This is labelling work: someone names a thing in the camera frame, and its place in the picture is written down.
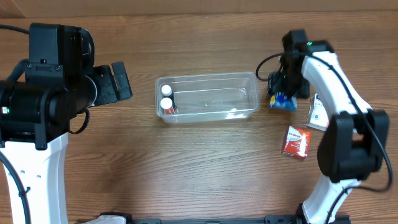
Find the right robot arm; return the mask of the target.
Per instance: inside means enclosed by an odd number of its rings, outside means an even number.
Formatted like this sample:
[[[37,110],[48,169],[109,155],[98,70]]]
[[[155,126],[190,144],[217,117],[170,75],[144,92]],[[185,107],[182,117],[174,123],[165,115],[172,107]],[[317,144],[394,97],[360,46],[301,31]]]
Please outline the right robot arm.
[[[311,195],[294,215],[268,215],[265,223],[350,223],[349,216],[337,211],[354,189],[363,186],[382,164],[388,170],[388,183],[377,193],[388,191],[393,170],[385,150],[389,117],[373,110],[347,79],[338,56],[327,40],[308,40],[304,30],[291,30],[282,38],[284,51],[278,53],[280,68],[269,74],[267,93],[286,98],[308,98],[312,85],[329,119],[317,151],[322,172]]]

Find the orange vitamin tube white cap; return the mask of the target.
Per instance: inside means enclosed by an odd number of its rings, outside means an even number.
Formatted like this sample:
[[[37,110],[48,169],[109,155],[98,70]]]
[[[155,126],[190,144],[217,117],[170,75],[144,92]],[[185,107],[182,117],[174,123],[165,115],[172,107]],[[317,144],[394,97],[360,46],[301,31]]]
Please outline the orange vitamin tube white cap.
[[[164,110],[165,114],[175,114],[174,103],[170,98],[165,97],[161,99],[160,106]]]

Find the dark bottle white cap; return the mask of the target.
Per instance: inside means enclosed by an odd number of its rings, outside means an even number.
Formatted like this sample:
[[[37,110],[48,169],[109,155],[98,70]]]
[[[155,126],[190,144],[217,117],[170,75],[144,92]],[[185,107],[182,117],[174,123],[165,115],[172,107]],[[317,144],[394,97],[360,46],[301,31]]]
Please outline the dark bottle white cap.
[[[160,90],[164,98],[170,98],[174,102],[174,92],[170,85],[163,85]]]

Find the blue yellow VapoDrops box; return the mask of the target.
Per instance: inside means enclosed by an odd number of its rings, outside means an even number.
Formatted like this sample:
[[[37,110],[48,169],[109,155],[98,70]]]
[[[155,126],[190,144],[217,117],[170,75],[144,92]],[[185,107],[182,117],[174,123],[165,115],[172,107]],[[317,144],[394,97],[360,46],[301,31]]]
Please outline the blue yellow VapoDrops box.
[[[295,111],[297,109],[297,99],[296,97],[288,98],[284,93],[278,92],[271,96],[269,108]]]

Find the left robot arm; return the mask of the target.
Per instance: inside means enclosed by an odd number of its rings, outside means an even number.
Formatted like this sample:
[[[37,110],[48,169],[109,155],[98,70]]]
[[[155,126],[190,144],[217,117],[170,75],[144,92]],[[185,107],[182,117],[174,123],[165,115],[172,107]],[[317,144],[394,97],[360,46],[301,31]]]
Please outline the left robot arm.
[[[14,223],[66,223],[65,156],[70,121],[128,100],[123,62],[95,66],[84,28],[33,23],[29,57],[1,82],[1,163]]]

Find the white Hansaplast box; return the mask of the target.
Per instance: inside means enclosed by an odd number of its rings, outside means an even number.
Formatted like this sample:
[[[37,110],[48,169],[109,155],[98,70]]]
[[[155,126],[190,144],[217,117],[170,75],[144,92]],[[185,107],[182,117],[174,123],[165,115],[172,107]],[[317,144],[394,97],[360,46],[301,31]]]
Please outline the white Hansaplast box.
[[[326,131],[328,125],[329,117],[319,95],[316,93],[310,101],[306,126],[320,131]]]

